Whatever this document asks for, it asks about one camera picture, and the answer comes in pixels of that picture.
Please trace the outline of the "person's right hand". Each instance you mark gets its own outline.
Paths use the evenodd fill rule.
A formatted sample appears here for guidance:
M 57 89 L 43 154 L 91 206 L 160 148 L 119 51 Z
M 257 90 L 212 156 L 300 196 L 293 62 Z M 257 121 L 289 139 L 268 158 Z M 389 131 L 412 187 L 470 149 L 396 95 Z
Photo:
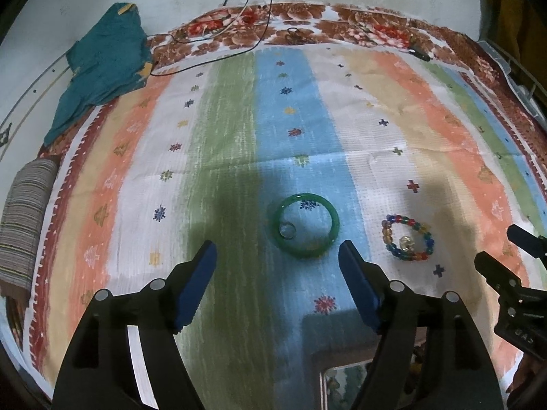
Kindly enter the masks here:
M 546 374 L 545 361 L 525 354 L 513 376 L 513 382 L 507 389 L 509 409 L 544 410 L 546 408 Z

